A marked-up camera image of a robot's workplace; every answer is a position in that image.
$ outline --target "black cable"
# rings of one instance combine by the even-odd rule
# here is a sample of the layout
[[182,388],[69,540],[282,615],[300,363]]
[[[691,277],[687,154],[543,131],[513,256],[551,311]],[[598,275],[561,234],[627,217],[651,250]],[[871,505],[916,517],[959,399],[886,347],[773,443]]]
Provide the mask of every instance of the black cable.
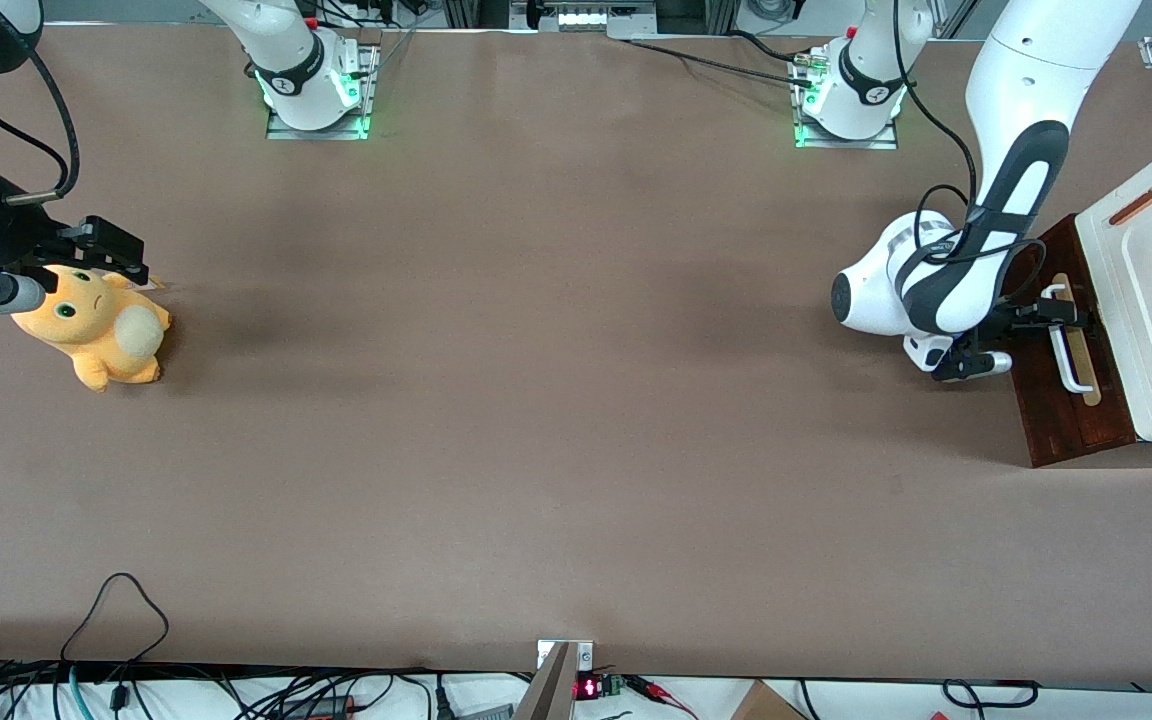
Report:
[[1047,243],[1040,240],[1029,241],[1029,245],[1038,245],[1038,262],[1034,263],[1034,268],[1029,271],[1025,275],[1024,282],[1016,286],[1016,290],[1011,291],[1011,295],[1007,295],[1001,304],[1010,304],[1013,300],[1017,300],[1023,291],[1029,290],[1029,286],[1032,286],[1038,279],[1038,273],[1043,272],[1043,264],[1047,263]]
[[776,53],[776,51],[768,47],[767,44],[765,44],[765,41],[759,40],[758,36],[756,36],[755,33],[742,31],[742,29],[733,29],[733,31],[728,32],[727,35],[730,37],[744,37],[745,40],[751,41],[751,44],[753,44],[755,47],[758,47],[759,53],[763,53],[768,58],[782,60],[786,63],[791,63],[794,61],[795,55],[805,55],[810,53],[810,51],[812,51],[810,47],[808,47],[808,50],[799,50],[797,51],[797,53],[788,53],[788,54]]
[[425,700],[429,704],[425,707],[425,720],[434,720],[434,694],[429,691],[425,683],[422,683],[419,680],[411,680],[407,675],[394,675],[394,679],[402,680],[404,683],[411,683],[422,689],[422,691],[425,691]]
[[145,592],[145,588],[141,584],[141,579],[136,579],[136,575],[132,575],[130,573],[119,571],[114,573],[108,578],[105,578],[105,582],[100,584],[99,591],[96,591],[96,600],[92,601],[92,606],[90,607],[90,609],[88,609],[88,614],[83,617],[82,623],[78,623],[77,628],[74,628],[74,632],[69,632],[69,637],[65,639],[63,646],[60,646],[61,662],[73,662],[73,660],[70,660],[69,655],[67,654],[67,651],[69,650],[69,644],[73,643],[74,639],[76,639],[78,635],[83,632],[83,629],[88,628],[88,623],[90,623],[92,615],[96,614],[96,607],[100,606],[100,598],[105,597],[106,589],[109,589],[109,584],[118,578],[131,579],[132,584],[136,585],[136,592],[141,593],[141,600],[145,601],[145,605],[150,606],[150,609],[153,611],[157,614],[157,616],[159,616],[159,620],[162,621],[162,632],[159,634],[159,637],[157,637],[154,642],[147,644],[145,650],[137,652],[136,655],[132,655],[131,659],[128,659],[126,665],[131,665],[132,662],[139,662],[142,657],[145,657],[145,654],[151,650],[159,647],[159,644],[162,643],[166,638],[168,638],[168,632],[172,632],[172,623],[168,620],[168,616],[166,616],[161,607],[157,606],[157,602],[150,600],[150,596],[147,596],[147,593]]
[[73,190],[74,184],[78,183],[78,134],[74,131],[74,119],[69,115],[69,108],[65,105],[65,98],[60,94],[60,88],[56,88],[56,79],[51,77],[51,70],[38,56],[37,51],[33,50],[26,38],[20,35],[20,31],[15,25],[3,17],[0,13],[0,28],[2,28],[6,33],[12,36],[13,40],[17,43],[20,50],[24,51],[28,55],[29,61],[33,63],[33,67],[38,70],[38,76],[41,77],[41,82],[47,86],[47,92],[51,94],[51,100],[55,103],[56,111],[60,113],[60,124],[65,127],[65,141],[69,143],[69,173],[65,177],[65,182],[59,183],[52,191],[55,192],[56,197],[65,197],[70,190]]
[[968,164],[968,187],[971,192],[968,194],[970,200],[975,202],[975,194],[977,194],[977,173],[975,173],[975,158],[972,156],[972,150],[968,146],[968,143],[963,142],[963,138],[958,136],[958,132],[954,132],[949,126],[942,123],[940,118],[932,114],[931,109],[927,109],[927,105],[923,104],[922,97],[918,97],[918,91],[914,90],[914,83],[909,79],[909,69],[905,68],[904,55],[901,55],[900,50],[900,0],[892,1],[892,38],[896,43],[896,67],[900,69],[901,82],[905,85],[905,91],[909,93],[910,100],[914,100],[914,105],[918,106],[923,116],[929,120],[937,129],[945,132],[950,141],[954,141],[958,150],[963,151],[963,159]]
[[952,185],[950,183],[942,182],[942,183],[933,184],[932,187],[927,188],[927,191],[923,194],[923,197],[919,197],[919,199],[918,199],[918,206],[916,206],[916,209],[914,210],[914,249],[915,250],[922,250],[923,249],[923,237],[922,237],[923,210],[927,209],[927,200],[931,199],[932,195],[937,195],[937,191],[941,191],[941,190],[948,190],[948,191],[953,192],[954,195],[957,195],[958,199],[963,202],[963,205],[969,206],[969,207],[972,206],[972,203],[970,200],[968,200],[968,197],[963,194],[963,191],[961,191],[955,185]]
[[56,665],[55,673],[51,674],[51,714],[54,720],[60,720],[60,665]]
[[145,720],[154,720],[154,715],[150,712],[150,706],[145,705],[145,698],[141,697],[141,685],[136,683],[136,675],[132,675],[132,696],[136,696],[136,705],[141,706],[141,712],[145,714]]
[[29,692],[29,688],[33,687],[33,683],[38,679],[38,675],[41,675],[41,670],[36,670],[32,675],[29,675],[29,680],[24,684],[22,691],[20,691],[18,696],[16,694],[13,694],[12,705],[8,706],[8,711],[5,712],[3,717],[1,717],[0,720],[12,720],[15,717],[15,708],[17,707],[20,702],[24,700],[24,696],[26,696],[26,694]]
[[[954,694],[950,692],[950,685],[957,685],[960,688],[965,689],[968,696],[972,697],[972,700],[962,702],[958,698],[954,697]],[[977,711],[977,717],[979,718],[979,720],[986,720],[986,717],[984,717],[984,710],[986,710],[986,707],[995,707],[998,710],[1020,710],[1021,707],[1029,707],[1030,705],[1033,705],[1033,703],[1037,703],[1038,683],[1028,683],[1025,687],[1029,688],[1029,697],[1023,698],[1023,700],[980,702],[980,696],[978,696],[978,694],[975,691],[975,688],[972,688],[972,683],[969,683],[965,680],[948,679],[943,683],[941,683],[941,694],[945,696],[946,700],[952,702],[954,703],[954,705],[960,706],[964,710],[975,710]]]
[[742,76],[771,79],[774,82],[786,83],[786,85],[796,85],[799,88],[808,88],[812,85],[812,83],[803,78],[773,76],[772,73],[764,73],[761,70],[751,70],[749,68],[741,68],[738,67],[738,65],[719,63],[718,60],[710,60],[708,58],[691,55],[689,53],[680,53],[680,51],[668,50],[668,47],[660,47],[659,45],[644,45],[641,44],[641,41],[635,41],[635,40],[622,40],[622,41],[624,41],[626,45],[632,45],[634,47],[643,47],[644,50],[653,50],[655,53],[673,55],[682,60],[691,60],[692,63],[708,65],[708,67],[727,70],[728,73],[742,74]]
[[820,720],[820,717],[814,712],[814,705],[812,705],[812,694],[808,691],[808,682],[805,679],[799,679],[799,688],[803,688],[803,705],[808,706],[808,714],[812,717],[812,720]]
[[24,132],[23,129],[13,126],[13,123],[6,122],[6,120],[3,120],[2,118],[0,118],[0,129],[3,129],[3,131],[8,132],[13,137],[18,138],[18,141],[24,141],[29,143],[29,145],[36,146],[38,150],[44,151],[46,156],[48,156],[52,160],[55,161],[56,167],[60,168],[60,177],[56,179],[56,187],[63,185],[65,181],[69,179],[69,164],[65,162],[65,159],[61,158],[60,152],[56,152],[54,149],[52,149],[51,145],[47,145],[46,142],[38,141],[37,137],[29,135],[29,132]]
[[380,691],[380,694],[378,696],[376,696],[374,700],[371,700],[370,703],[366,703],[366,705],[362,706],[362,710],[367,710],[367,708],[374,706],[378,702],[384,700],[384,697],[387,696],[387,694],[389,694],[389,690],[393,689],[393,687],[394,687],[394,676],[389,675],[389,684],[385,685],[385,689],[382,691]]

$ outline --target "plush toy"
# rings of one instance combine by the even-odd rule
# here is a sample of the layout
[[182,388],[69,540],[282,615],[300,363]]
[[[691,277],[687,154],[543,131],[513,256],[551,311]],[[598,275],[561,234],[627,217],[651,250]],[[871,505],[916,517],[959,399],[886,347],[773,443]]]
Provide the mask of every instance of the plush toy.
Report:
[[96,392],[105,392],[111,379],[119,382],[153,382],[159,379],[154,354],[162,332],[172,327],[172,314],[128,290],[132,281],[92,270],[47,265],[56,273],[56,291],[50,291],[36,310],[12,316],[20,328],[74,361],[74,373]]

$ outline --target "wooden base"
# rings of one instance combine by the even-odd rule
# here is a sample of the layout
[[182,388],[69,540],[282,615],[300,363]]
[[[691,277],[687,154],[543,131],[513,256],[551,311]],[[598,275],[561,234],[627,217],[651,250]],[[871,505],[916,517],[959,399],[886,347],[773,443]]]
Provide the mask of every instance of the wooden base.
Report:
[[[1085,467],[1152,467],[1152,444],[1139,441],[1135,433],[1111,341],[1096,324],[1100,305],[1097,305],[1096,291],[1092,290],[1087,259],[1084,258],[1083,245],[1078,241],[1074,215],[1052,225],[1043,234],[1043,242],[1047,243],[1047,260],[1043,264],[1043,270],[1039,270],[1036,281],[1020,300],[1037,297],[1038,291],[1047,287],[1056,274],[1066,273],[1069,276],[1074,301],[1079,309],[1091,310],[1092,313],[1092,327],[1084,332],[1084,336],[1087,339],[1087,351],[1101,388],[1101,401],[1097,406],[1087,406],[1083,396],[1074,395],[1061,386],[1046,334],[1036,333],[1011,340],[1007,346],[1014,361],[1011,386],[1016,391],[1020,417],[1025,427],[1029,460],[1034,468],[1043,468],[1053,462],[1084,458],[1098,452],[1138,446],[1132,452],[1098,456],[1097,461],[1089,462]],[[1030,249],[1021,253],[1007,273],[1005,287],[1014,288],[1024,282],[1037,262],[1037,250]]]

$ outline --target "wire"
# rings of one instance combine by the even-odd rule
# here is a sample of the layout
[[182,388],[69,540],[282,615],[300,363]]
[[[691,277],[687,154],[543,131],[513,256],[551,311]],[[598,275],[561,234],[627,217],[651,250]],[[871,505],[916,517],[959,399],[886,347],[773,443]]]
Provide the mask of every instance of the wire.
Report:
[[157,606],[157,602],[150,600],[150,596],[147,596],[147,593],[145,592],[145,588],[141,584],[141,579],[136,579],[136,575],[132,575],[130,573],[119,571],[114,573],[108,578],[105,578],[105,582],[100,584],[99,591],[96,591],[96,600],[92,601],[92,606],[90,607],[90,609],[88,609],[88,614],[83,617],[82,623],[78,623],[77,628],[74,628],[74,632],[69,632],[69,638],[65,639],[63,646],[60,646],[61,661],[73,662],[73,660],[70,660],[68,655],[69,644],[74,643],[74,639],[76,639],[78,635],[82,634],[83,630],[88,628],[88,623],[90,623],[92,615],[96,614],[97,607],[100,606],[101,597],[105,597],[106,589],[109,589],[109,584],[118,578],[131,579],[132,584],[136,585],[136,592],[141,593],[141,600],[145,601],[145,605],[150,606],[150,609],[153,611],[157,614],[157,616],[159,616],[159,620],[162,621],[162,632],[159,634],[159,637],[157,637],[154,642],[147,644],[145,650],[137,652],[136,655],[132,655],[131,659],[128,659],[126,665],[131,665],[132,662],[139,662],[142,657],[145,657],[145,654],[151,650],[159,647],[159,644],[161,644],[166,638],[168,638],[168,632],[172,632],[172,623],[168,620],[168,616],[166,616],[161,607]]
[[429,702],[429,705],[425,707],[425,720],[434,720],[434,694],[429,691],[425,683],[422,683],[419,680],[411,680],[407,675],[394,675],[394,679],[402,680],[404,683],[411,683],[422,689],[422,691],[425,691],[425,700]]
[[56,111],[60,113],[60,124],[65,127],[65,141],[69,145],[69,172],[65,182],[56,183],[56,187],[52,188],[52,192],[56,197],[65,197],[69,191],[73,190],[74,184],[78,183],[78,134],[74,131],[74,119],[69,115],[69,108],[65,105],[65,97],[60,94],[60,88],[56,88],[56,79],[51,77],[51,70],[38,56],[37,51],[33,50],[32,45],[24,36],[20,35],[20,31],[13,23],[7,20],[0,12],[0,28],[2,28],[6,33],[12,36],[13,40],[17,43],[20,50],[24,51],[28,55],[29,61],[33,63],[33,67],[38,70],[38,76],[41,77],[41,82],[47,86],[47,92],[51,94],[51,100],[55,103]]
[[[962,702],[958,698],[954,697],[954,694],[950,692],[950,685],[957,685],[960,688],[965,689],[968,696],[972,697],[972,700]],[[986,710],[986,707],[996,707],[1000,710],[1020,710],[1021,707],[1029,707],[1030,705],[1033,705],[1033,703],[1037,703],[1038,683],[1033,682],[1026,683],[1025,687],[1029,688],[1029,697],[1023,698],[1023,700],[1018,702],[980,702],[980,696],[978,696],[978,694],[975,691],[975,688],[972,688],[972,683],[968,683],[965,680],[955,680],[955,679],[948,679],[943,683],[941,683],[941,694],[945,696],[946,700],[952,702],[954,703],[954,705],[960,706],[964,710],[975,710],[977,711],[977,717],[979,718],[979,720],[986,720],[986,717],[984,717],[984,710]]]
[[786,83],[786,85],[796,85],[799,88],[808,88],[812,83],[804,78],[791,78],[783,76],[773,76],[772,73],[764,73],[761,70],[751,70],[749,68],[741,68],[738,65],[727,65],[719,63],[718,60],[710,60],[708,58],[702,58],[699,55],[691,55],[689,53],[680,53],[676,50],[668,50],[668,47],[660,47],[659,45],[644,45],[636,40],[622,40],[627,45],[632,45],[634,47],[641,47],[642,50],[653,50],[655,53],[664,53],[666,55],[673,55],[682,60],[691,60],[692,63],[708,65],[708,67],[727,70],[728,73],[742,74],[742,76],[758,77],[764,79],[770,79],[773,82]]
[[145,705],[145,698],[141,697],[141,684],[137,684],[136,675],[132,675],[132,694],[136,696],[136,705],[141,706],[141,712],[145,714],[145,720],[154,720],[150,706]]
[[1029,274],[1025,275],[1025,281],[1021,282],[1020,286],[1016,286],[1016,290],[1011,291],[1011,295],[1006,296],[1001,301],[1002,305],[1010,304],[1010,302],[1013,300],[1017,300],[1023,291],[1029,290],[1029,286],[1032,286],[1034,283],[1034,281],[1037,281],[1038,273],[1043,272],[1043,264],[1047,263],[1047,243],[1043,242],[1040,240],[1030,240],[1028,242],[1029,242],[1029,245],[1037,245],[1038,247],[1038,262],[1034,263],[1034,268],[1030,270]]
[[932,114],[931,109],[927,109],[927,105],[923,104],[922,97],[918,97],[918,91],[914,90],[914,83],[909,79],[909,69],[905,68],[905,56],[901,54],[900,50],[900,0],[892,0],[892,38],[896,43],[896,67],[900,69],[901,82],[905,85],[905,91],[909,93],[910,100],[914,100],[914,105],[918,106],[923,116],[929,120],[937,129],[945,132],[950,141],[954,141],[958,150],[963,151],[963,159],[968,164],[968,187],[970,192],[968,197],[970,200],[975,202],[975,194],[977,194],[977,172],[975,172],[975,158],[972,156],[972,150],[968,146],[968,143],[963,142],[963,138],[958,136],[958,132],[954,132],[949,126],[942,123],[940,118]]
[[13,123],[6,122],[6,120],[3,120],[2,118],[0,118],[0,129],[3,129],[3,131],[8,132],[13,137],[18,138],[18,141],[24,141],[29,143],[29,145],[36,146],[38,150],[44,151],[46,156],[48,156],[52,160],[55,161],[56,167],[60,168],[60,177],[56,179],[56,187],[61,187],[65,184],[65,181],[67,181],[67,179],[69,177],[69,164],[65,162],[65,159],[61,158],[60,152],[56,152],[54,149],[52,149],[51,145],[47,145],[47,143],[45,143],[44,141],[38,141],[37,137],[33,137],[32,135],[29,135],[29,132],[24,132],[23,129],[13,126]]
[[691,717],[691,720],[700,720],[700,718],[697,717],[695,714],[695,712],[691,711],[690,707],[688,707],[687,705],[684,705],[684,703],[676,702],[676,700],[667,700],[667,702],[664,703],[664,705],[667,705],[669,707],[674,707],[676,710],[684,711],[688,715]]
[[727,35],[730,37],[744,37],[745,40],[751,41],[751,44],[753,44],[755,47],[758,47],[759,53],[763,53],[768,58],[782,60],[786,63],[791,63],[794,61],[795,55],[805,55],[810,53],[810,51],[812,51],[810,47],[806,47],[805,50],[797,51],[797,53],[788,53],[788,54],[776,53],[776,51],[768,47],[767,44],[765,44],[765,41],[759,40],[758,36],[742,31],[742,29],[733,29],[733,31],[728,32]]
[[83,715],[83,720],[96,720],[92,717],[92,711],[88,710],[88,702],[83,700],[83,692],[78,689],[78,673],[74,669],[74,666],[69,666],[69,694],[74,696],[74,705],[78,706],[79,714]]
[[808,706],[808,714],[812,717],[812,720],[820,720],[820,717],[814,712],[814,705],[812,705],[812,694],[808,691],[808,682],[805,679],[799,679],[799,688],[803,688],[803,705]]
[[12,720],[15,717],[15,708],[18,706],[20,702],[24,700],[24,696],[26,696],[26,694],[29,692],[29,688],[33,687],[33,683],[38,679],[38,675],[41,675],[41,670],[35,670],[32,675],[29,675],[29,680],[24,684],[22,691],[20,691],[18,696],[16,694],[13,694],[12,705],[8,706],[8,711],[5,712],[3,719],[1,720]]

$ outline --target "white floor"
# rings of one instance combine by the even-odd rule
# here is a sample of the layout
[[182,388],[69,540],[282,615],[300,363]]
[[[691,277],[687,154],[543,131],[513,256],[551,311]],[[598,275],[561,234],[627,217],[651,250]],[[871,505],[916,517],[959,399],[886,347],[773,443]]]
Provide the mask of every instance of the white floor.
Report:
[[[433,676],[416,676],[433,689]],[[727,720],[745,696],[750,680],[738,679],[653,679],[668,689],[679,700],[689,705],[700,720]],[[356,702],[371,702],[384,690],[384,676],[362,680],[353,697]],[[797,683],[791,680],[772,680],[770,683],[782,697],[806,715]],[[234,683],[244,700],[252,702],[265,694],[285,687],[280,680],[241,680]],[[522,698],[526,685],[508,675],[447,675],[444,687],[452,707],[458,717],[511,705]],[[109,690],[113,684],[100,687],[83,684],[84,702],[94,720],[111,720]],[[814,710],[820,720],[929,720],[942,712],[948,720],[979,720],[975,711],[955,707],[941,695],[938,684],[907,683],[850,683],[810,682]],[[199,680],[154,680],[141,682],[147,710],[154,720],[232,720],[238,714],[229,696],[215,684]],[[1006,688],[978,688],[985,702],[1015,702],[1028,691]],[[61,720],[82,720],[67,685],[59,688]],[[0,702],[0,717],[6,703]],[[373,708],[355,715],[359,720],[422,720],[426,717],[425,694],[407,683],[394,683],[384,700]],[[681,711],[645,702],[635,694],[576,705],[575,720],[602,720],[630,711],[626,720],[687,720]],[[29,689],[17,707],[17,720],[55,720],[51,707],[51,687]],[[142,720],[141,707],[132,698],[131,707],[122,712],[123,720]],[[1043,689],[1034,705],[1021,710],[987,710],[987,720],[1152,720],[1152,694],[1061,691]]]

